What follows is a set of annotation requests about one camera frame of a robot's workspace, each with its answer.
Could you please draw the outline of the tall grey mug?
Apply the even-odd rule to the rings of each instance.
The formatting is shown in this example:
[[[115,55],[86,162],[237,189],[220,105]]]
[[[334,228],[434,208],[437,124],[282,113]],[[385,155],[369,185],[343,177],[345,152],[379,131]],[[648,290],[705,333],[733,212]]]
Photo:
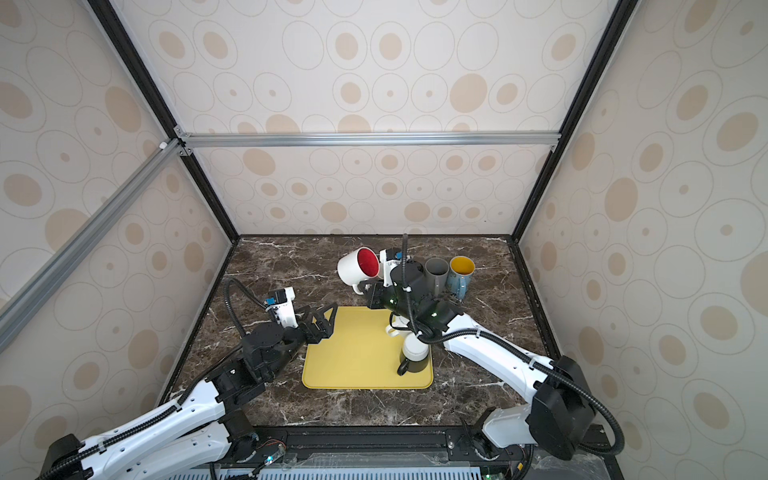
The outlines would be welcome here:
[[[424,264],[424,275],[430,293],[439,297],[445,289],[450,271],[449,263],[442,258],[429,258]]]

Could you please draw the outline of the blue butterfly mug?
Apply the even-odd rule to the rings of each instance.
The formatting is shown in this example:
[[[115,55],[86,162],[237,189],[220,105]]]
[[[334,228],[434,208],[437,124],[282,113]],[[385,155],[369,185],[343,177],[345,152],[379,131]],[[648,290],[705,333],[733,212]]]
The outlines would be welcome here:
[[[475,269],[474,261],[466,256],[455,256],[449,262],[446,291],[459,302],[466,298]]]

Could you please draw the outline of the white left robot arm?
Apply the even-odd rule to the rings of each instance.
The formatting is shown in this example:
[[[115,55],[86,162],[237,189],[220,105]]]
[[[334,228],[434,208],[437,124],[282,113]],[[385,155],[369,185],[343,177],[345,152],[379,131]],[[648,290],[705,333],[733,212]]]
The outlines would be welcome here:
[[[260,445],[243,406],[262,394],[303,346],[333,335],[338,309],[337,303],[302,307],[294,327],[259,324],[176,398],[85,440],[67,434],[54,441],[40,478],[149,479],[206,463],[249,462]]]

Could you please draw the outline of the black mug white bottom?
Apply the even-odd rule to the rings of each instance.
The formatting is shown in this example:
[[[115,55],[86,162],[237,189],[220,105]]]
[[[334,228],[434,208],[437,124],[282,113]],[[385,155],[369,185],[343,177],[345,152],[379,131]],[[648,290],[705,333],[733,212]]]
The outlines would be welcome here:
[[[419,373],[428,366],[429,358],[430,347],[416,334],[409,333],[403,341],[397,374],[404,376],[406,373]]]

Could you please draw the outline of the aluminium rail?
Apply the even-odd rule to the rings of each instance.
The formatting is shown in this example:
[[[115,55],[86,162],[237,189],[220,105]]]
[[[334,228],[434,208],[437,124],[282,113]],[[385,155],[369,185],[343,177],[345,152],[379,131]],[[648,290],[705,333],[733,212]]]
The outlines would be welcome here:
[[[7,349],[103,237],[118,223],[147,186],[179,155],[181,141],[167,139],[115,190],[102,206],[1,311],[1,348]]]
[[[363,147],[556,145],[557,131],[371,132],[190,134],[181,137],[192,148],[218,147]]]

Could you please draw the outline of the black corner frame post left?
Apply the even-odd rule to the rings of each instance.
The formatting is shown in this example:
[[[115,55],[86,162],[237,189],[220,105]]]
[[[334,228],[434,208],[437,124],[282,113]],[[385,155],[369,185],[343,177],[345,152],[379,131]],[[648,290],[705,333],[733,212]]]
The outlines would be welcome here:
[[[171,139],[178,140],[184,152],[180,155],[182,162],[190,174],[193,182],[202,194],[207,206],[210,208],[213,216],[222,228],[224,234],[231,244],[235,245],[240,239],[229,215],[225,212],[222,202],[214,192],[208,176],[205,174],[200,162],[182,139],[182,130],[165,97],[160,91],[154,76],[150,73],[141,54],[136,48],[133,40],[130,38],[123,22],[118,17],[118,10],[111,1],[86,1],[87,6],[95,15],[95,18],[117,52],[123,65],[126,67],[132,80],[138,87],[143,99],[147,103],[155,119],[163,132]]]

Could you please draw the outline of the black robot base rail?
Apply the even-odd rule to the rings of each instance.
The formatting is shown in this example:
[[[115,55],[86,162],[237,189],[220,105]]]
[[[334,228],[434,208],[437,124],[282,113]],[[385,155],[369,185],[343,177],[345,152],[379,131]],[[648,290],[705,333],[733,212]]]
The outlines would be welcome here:
[[[493,447],[468,426],[259,427],[210,468],[217,479],[620,479],[615,458],[560,460]]]

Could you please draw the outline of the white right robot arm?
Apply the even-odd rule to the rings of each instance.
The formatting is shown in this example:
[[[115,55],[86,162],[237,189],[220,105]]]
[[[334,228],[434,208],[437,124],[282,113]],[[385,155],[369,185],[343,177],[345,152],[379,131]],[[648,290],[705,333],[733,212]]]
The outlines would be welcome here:
[[[389,280],[365,280],[354,290],[370,309],[387,309],[403,319],[406,338],[418,350],[439,345],[479,365],[521,396],[523,404],[492,409],[481,417],[470,435],[480,456],[534,444],[569,460],[581,449],[597,409],[574,361],[534,354],[489,331],[455,302],[433,296],[422,266],[414,261],[395,266]]]

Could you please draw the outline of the aluminium rail left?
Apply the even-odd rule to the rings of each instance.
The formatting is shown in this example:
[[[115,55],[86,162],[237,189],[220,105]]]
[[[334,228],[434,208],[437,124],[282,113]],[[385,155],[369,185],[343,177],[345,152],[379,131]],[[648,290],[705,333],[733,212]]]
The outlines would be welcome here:
[[[1,348],[7,349],[103,237],[118,223],[147,186],[179,155],[181,141],[167,139],[115,190],[102,206],[1,311]]]

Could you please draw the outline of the black corner frame post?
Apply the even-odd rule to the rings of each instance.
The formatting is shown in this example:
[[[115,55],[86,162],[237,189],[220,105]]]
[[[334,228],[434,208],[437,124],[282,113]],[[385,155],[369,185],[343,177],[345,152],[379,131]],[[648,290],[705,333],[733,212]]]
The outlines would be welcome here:
[[[224,234],[231,244],[235,245],[240,239],[229,215],[225,212],[222,202],[214,192],[208,176],[205,174],[200,162],[182,139],[182,130],[165,97],[160,91],[154,76],[150,73],[141,54],[136,48],[133,40],[130,38],[123,22],[118,17],[118,10],[111,1],[86,1],[87,6],[95,15],[95,18],[117,52],[123,65],[126,67],[132,80],[138,87],[143,99],[147,103],[155,119],[163,132],[171,139],[178,140],[184,152],[180,155],[182,162],[190,174],[193,182],[202,194],[207,206],[210,208],[213,216],[222,228]]]
[[[512,245],[520,242],[529,226],[637,5],[637,0],[620,0],[616,3],[561,125],[559,141],[547,156],[515,229],[510,235]]]

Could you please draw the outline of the white ribbed-bottom mug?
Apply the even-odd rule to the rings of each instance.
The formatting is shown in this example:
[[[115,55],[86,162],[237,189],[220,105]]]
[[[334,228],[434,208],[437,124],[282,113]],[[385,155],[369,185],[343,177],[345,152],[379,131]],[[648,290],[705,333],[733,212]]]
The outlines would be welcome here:
[[[404,335],[407,332],[411,332],[409,321],[405,317],[392,313],[388,320],[388,326],[386,327],[387,335],[390,337],[396,337],[399,335]]]

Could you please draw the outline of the yellow plastic tray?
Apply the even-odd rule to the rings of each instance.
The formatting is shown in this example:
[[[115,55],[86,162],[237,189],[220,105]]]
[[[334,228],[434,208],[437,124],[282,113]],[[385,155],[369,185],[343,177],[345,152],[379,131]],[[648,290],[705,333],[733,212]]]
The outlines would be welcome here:
[[[434,379],[432,361],[419,372],[397,373],[403,332],[387,332],[387,310],[342,306],[328,339],[307,347],[303,384],[317,390],[426,389]]]

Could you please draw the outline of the black corner frame post right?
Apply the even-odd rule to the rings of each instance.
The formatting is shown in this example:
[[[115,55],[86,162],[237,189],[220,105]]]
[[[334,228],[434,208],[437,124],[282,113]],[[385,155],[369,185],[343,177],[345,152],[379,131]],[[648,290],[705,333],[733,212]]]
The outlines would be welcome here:
[[[637,0],[620,0],[616,3],[561,125],[559,141],[547,156],[515,229],[510,235],[512,245],[520,242],[529,226],[637,5]]]

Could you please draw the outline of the aluminium rail back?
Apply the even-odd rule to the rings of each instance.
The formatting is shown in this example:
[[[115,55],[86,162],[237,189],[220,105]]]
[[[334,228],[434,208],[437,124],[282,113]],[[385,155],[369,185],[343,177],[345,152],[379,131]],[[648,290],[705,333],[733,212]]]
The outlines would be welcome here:
[[[363,147],[556,145],[557,131],[371,132],[190,134],[181,137],[192,148],[218,147]]]

